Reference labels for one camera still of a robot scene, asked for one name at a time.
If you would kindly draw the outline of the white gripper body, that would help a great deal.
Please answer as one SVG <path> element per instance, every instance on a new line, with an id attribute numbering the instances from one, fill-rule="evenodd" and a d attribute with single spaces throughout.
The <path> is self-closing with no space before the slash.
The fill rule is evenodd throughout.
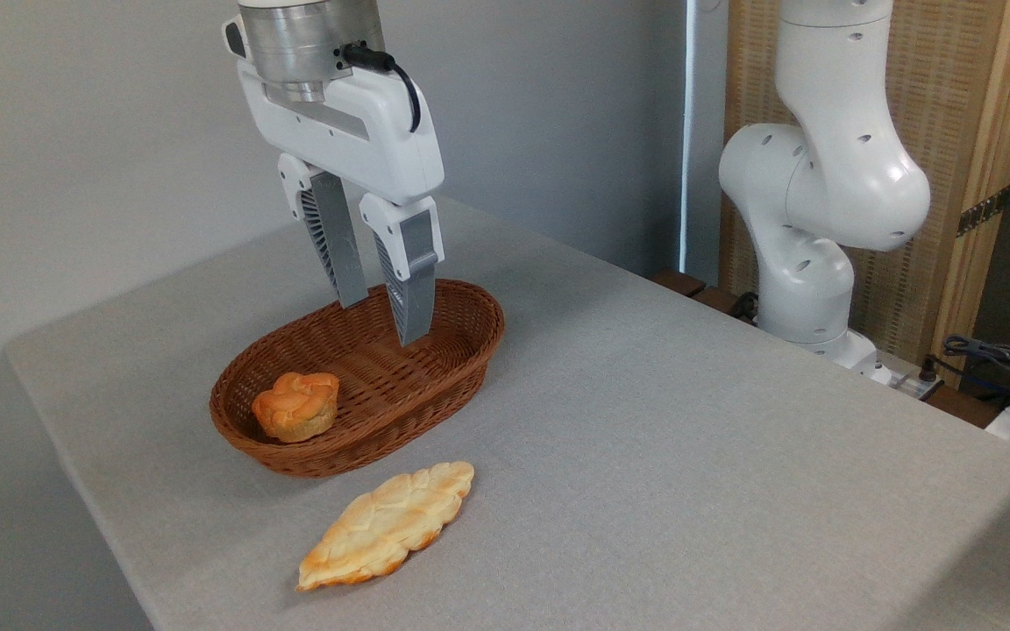
<path id="1" fill-rule="evenodd" d="M 356 69 L 324 90 L 321 103 L 277 103 L 276 89 L 238 61 L 238 77 L 261 136 L 396 205 L 408 205 L 444 183 L 444 162 L 424 96 L 420 124 L 398 77 Z"/>

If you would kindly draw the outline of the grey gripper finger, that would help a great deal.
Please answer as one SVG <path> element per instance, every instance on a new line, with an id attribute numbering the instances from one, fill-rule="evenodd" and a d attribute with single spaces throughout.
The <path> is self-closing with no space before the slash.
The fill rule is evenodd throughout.
<path id="1" fill-rule="evenodd" d="M 362 220 L 372 229 L 402 346 L 428 334 L 436 299 L 436 264 L 445 259 L 436 200 L 396 205 L 362 196 Z"/>
<path id="2" fill-rule="evenodd" d="M 278 160 L 278 172 L 292 216 L 308 229 L 341 307 L 366 299 L 352 213 L 340 177 L 289 154 Z"/>

